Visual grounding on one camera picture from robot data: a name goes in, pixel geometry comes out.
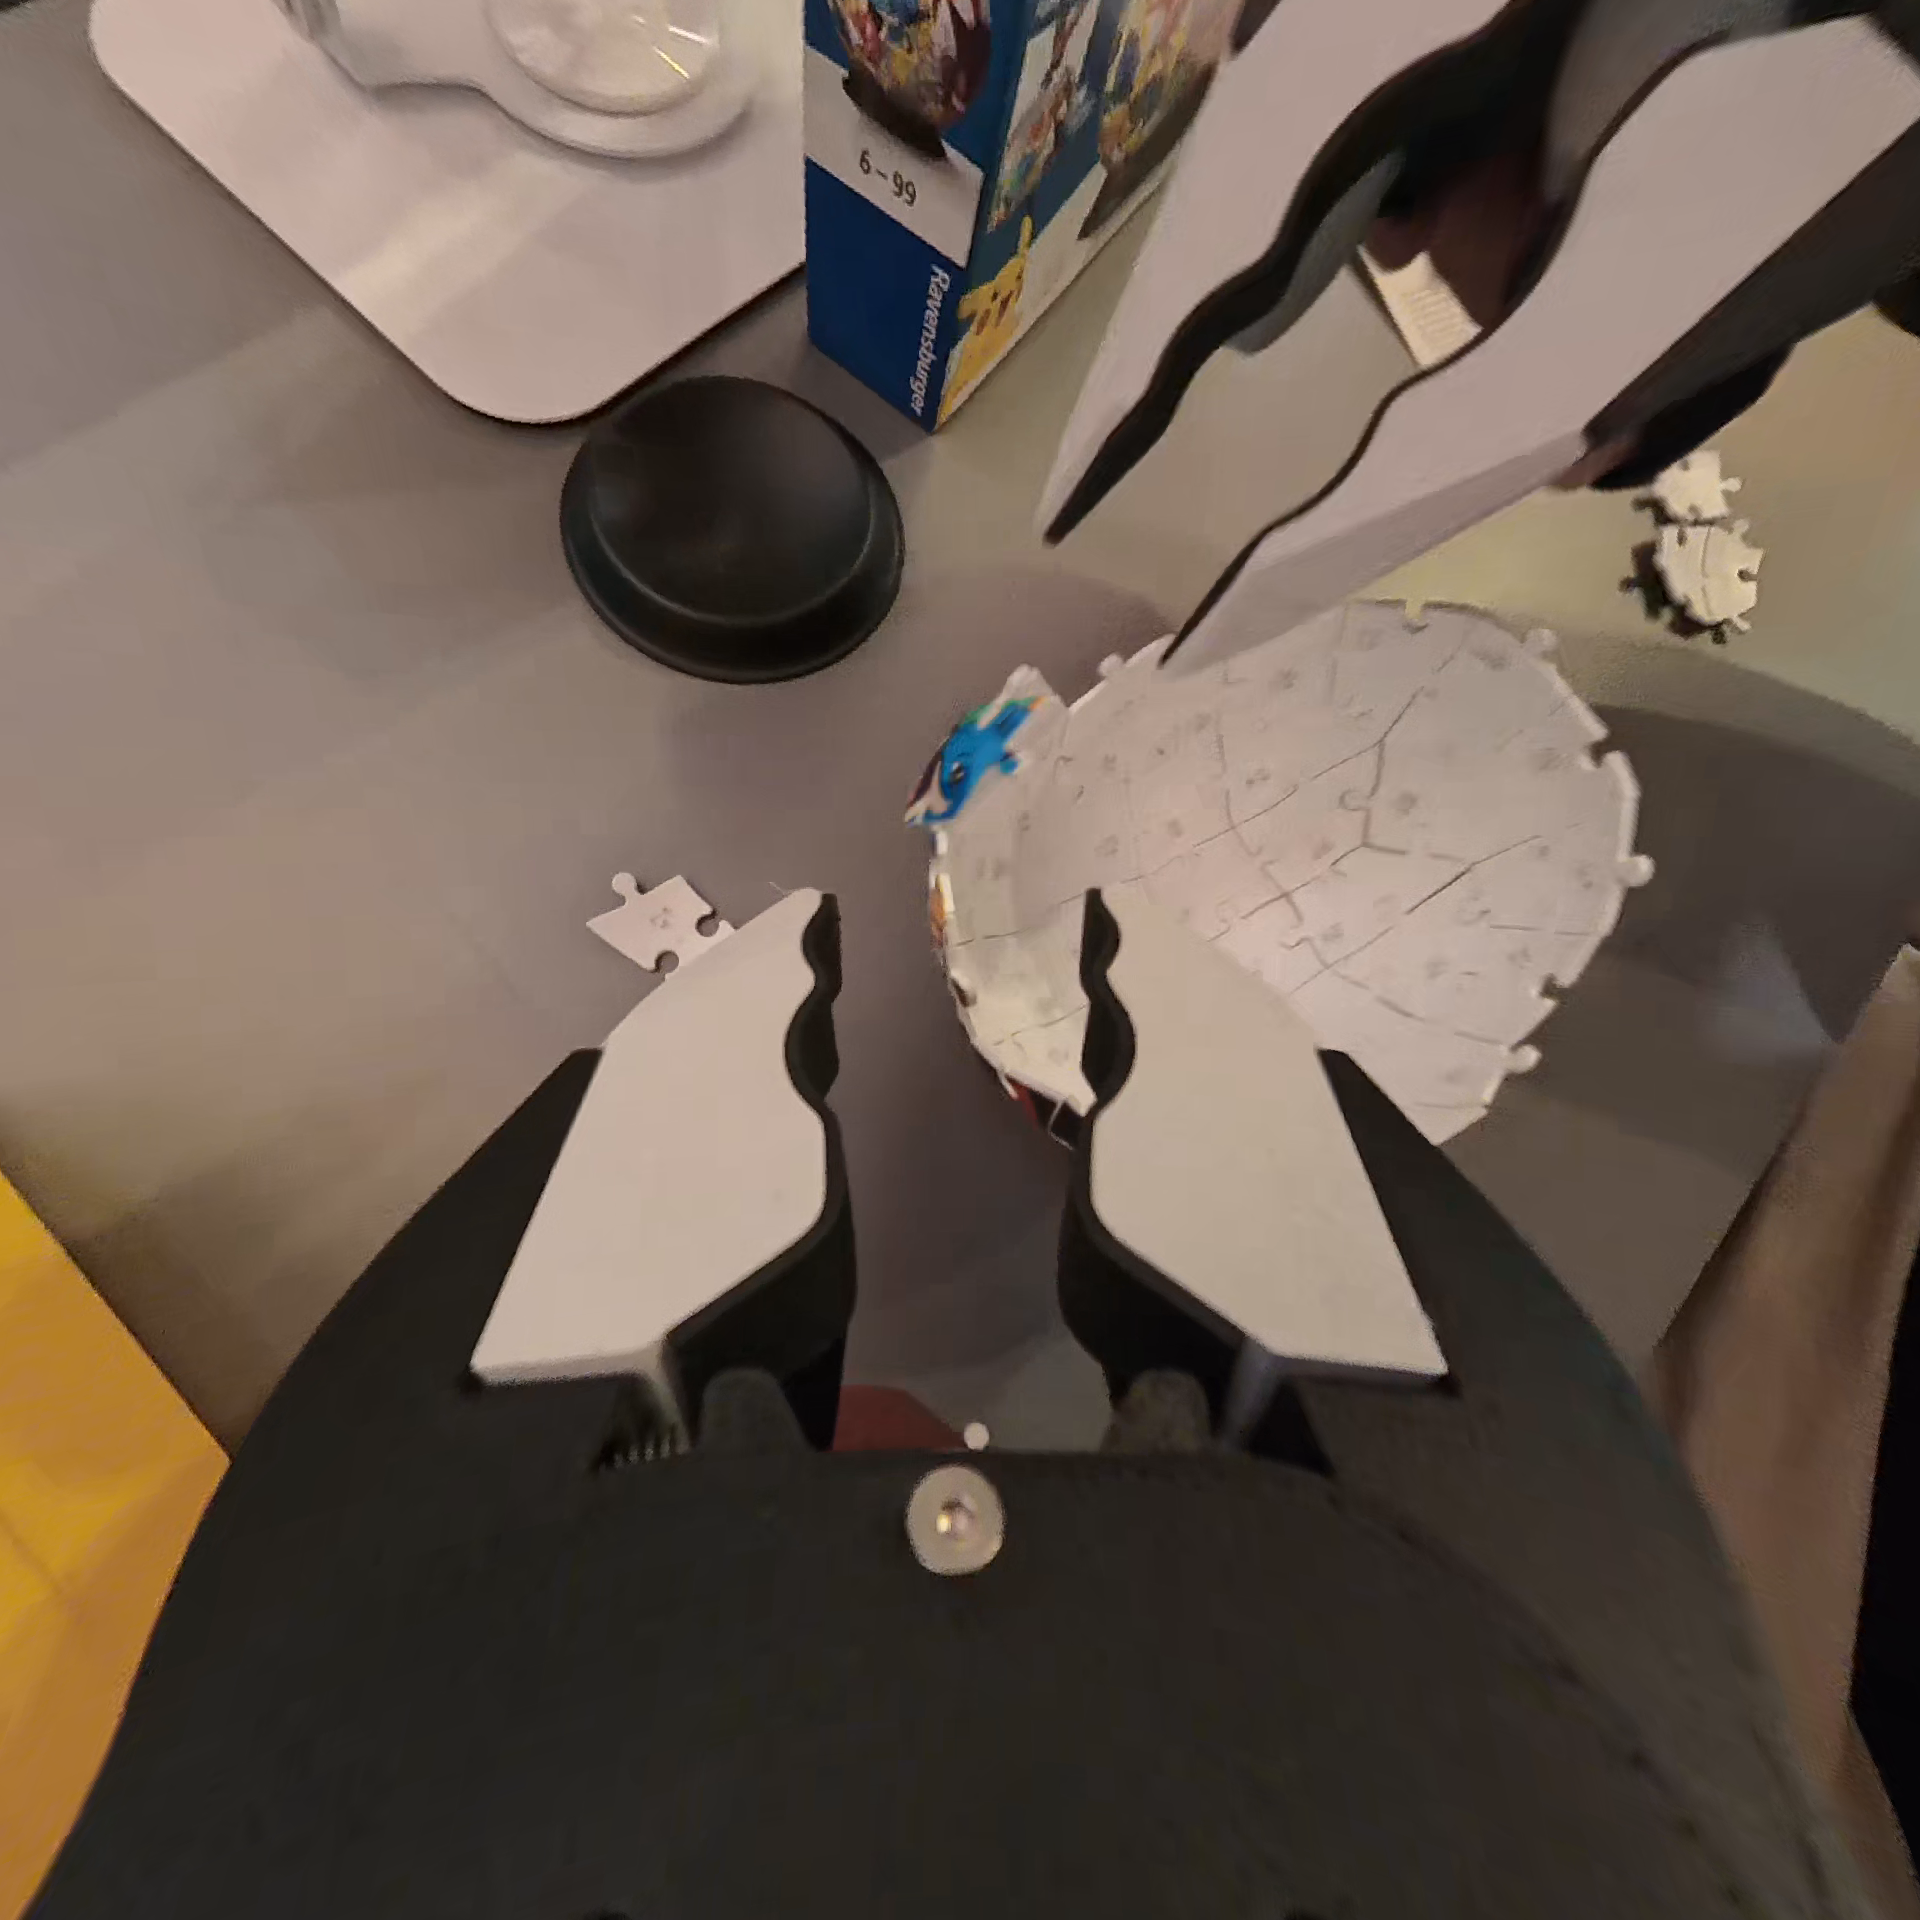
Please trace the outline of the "person's beige trousers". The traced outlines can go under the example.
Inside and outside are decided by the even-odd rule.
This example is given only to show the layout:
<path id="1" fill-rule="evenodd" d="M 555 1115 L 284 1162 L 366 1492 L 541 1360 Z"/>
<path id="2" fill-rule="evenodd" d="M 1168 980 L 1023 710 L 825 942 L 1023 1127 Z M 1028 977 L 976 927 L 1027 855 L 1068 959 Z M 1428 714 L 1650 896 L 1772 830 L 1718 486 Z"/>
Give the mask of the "person's beige trousers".
<path id="1" fill-rule="evenodd" d="M 1795 1758 L 1872 1918 L 1917 1864 L 1853 1681 L 1895 1335 L 1917 1257 L 1917 946 L 1890 959 L 1669 1323 L 1646 1394 L 1741 1579 Z"/>

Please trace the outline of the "black round stand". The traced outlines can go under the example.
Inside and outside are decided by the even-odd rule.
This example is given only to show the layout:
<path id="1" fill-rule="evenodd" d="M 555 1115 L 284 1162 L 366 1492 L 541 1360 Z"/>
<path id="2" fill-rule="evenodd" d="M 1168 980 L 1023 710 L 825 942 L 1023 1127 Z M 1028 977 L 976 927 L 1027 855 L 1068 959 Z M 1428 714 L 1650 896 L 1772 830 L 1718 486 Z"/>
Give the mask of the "black round stand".
<path id="1" fill-rule="evenodd" d="M 822 408 L 696 375 L 598 423 L 561 483 L 565 564 L 602 623 L 703 682 L 793 682 L 849 659 L 899 605 L 904 523 Z"/>

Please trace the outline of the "person's right hand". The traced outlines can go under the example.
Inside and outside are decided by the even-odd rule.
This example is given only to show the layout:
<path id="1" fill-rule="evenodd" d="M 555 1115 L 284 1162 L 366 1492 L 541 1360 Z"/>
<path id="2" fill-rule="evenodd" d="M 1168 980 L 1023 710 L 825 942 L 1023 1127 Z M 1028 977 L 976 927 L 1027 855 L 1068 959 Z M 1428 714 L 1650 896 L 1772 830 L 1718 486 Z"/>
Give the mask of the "person's right hand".
<path id="1" fill-rule="evenodd" d="M 1372 263 L 1398 271 L 1424 256 L 1471 319 L 1497 328 L 1546 224 L 1541 137 L 1534 92 L 1413 137 L 1369 228 Z"/>

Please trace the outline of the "half-built puzzle ball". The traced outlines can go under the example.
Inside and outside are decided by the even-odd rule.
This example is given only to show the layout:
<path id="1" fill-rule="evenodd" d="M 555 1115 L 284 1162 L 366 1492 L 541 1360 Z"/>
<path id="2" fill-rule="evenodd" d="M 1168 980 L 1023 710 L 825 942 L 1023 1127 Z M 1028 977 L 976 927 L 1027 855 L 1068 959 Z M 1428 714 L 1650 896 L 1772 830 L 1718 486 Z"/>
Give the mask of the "half-built puzzle ball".
<path id="1" fill-rule="evenodd" d="M 1345 605 L 1191 675 L 1168 648 L 1077 700 L 1019 668 L 924 768 L 904 826 L 969 1044 L 1068 1142 L 1094 1100 L 1085 896 L 1139 896 L 1431 1142 L 1474 1129 L 1652 878 L 1638 780 L 1554 633 Z"/>

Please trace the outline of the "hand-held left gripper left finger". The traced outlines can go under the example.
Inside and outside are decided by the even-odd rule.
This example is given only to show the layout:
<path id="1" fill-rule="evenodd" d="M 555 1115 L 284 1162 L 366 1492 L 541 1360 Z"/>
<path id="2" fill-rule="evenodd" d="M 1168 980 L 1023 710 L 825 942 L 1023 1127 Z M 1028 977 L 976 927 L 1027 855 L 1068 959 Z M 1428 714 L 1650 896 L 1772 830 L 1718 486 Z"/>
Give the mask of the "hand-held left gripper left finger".
<path id="1" fill-rule="evenodd" d="M 692 1436 L 708 1386 L 764 1371 L 832 1446 L 855 1306 L 838 1054 L 842 919 L 781 892 L 609 1033 L 492 1310 L 485 1386 L 634 1383 Z"/>

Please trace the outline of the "blue puzzle box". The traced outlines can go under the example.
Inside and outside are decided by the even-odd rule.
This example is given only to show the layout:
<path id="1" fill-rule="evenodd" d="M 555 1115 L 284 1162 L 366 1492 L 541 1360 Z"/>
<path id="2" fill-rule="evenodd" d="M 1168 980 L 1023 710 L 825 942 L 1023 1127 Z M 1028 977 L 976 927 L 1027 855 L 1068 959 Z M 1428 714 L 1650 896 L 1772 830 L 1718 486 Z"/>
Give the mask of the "blue puzzle box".
<path id="1" fill-rule="evenodd" d="M 937 430 L 1166 180 L 1239 5 L 805 5 L 806 335 Z"/>

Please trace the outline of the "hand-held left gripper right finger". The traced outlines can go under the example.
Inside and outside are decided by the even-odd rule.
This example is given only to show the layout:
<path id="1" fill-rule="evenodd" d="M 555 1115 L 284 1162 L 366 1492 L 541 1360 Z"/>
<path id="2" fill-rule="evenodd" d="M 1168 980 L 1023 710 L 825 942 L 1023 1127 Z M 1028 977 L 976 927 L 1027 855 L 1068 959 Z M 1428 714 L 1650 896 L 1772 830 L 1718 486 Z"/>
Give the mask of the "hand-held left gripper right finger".
<path id="1" fill-rule="evenodd" d="M 1121 1418 L 1179 1397 L 1202 1445 L 1313 1452 L 1299 1383 L 1449 1377 L 1333 1075 L 1293 1007 L 1134 892 L 1085 898 L 1081 1122 L 1057 1299 Z"/>

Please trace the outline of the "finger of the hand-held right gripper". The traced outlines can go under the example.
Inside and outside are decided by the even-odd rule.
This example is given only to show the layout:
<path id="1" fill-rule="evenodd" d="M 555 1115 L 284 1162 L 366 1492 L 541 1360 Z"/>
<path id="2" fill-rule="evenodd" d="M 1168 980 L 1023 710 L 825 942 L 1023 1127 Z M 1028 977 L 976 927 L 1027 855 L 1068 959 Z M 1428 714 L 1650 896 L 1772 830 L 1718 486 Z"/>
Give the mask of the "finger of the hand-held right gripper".
<path id="1" fill-rule="evenodd" d="M 1394 390 L 1354 457 L 1239 554 L 1166 651 L 1200 673 L 1503 516 L 1685 375 L 1768 350 L 1754 292 L 1917 135 L 1917 56 L 1847 12 L 1674 54 L 1597 143 L 1526 299 Z"/>
<path id="2" fill-rule="evenodd" d="M 1068 540 L 1155 447 L 1202 367 L 1289 328 L 1404 148 L 1485 107 L 1549 5 L 1244 5 L 1043 491 Z"/>

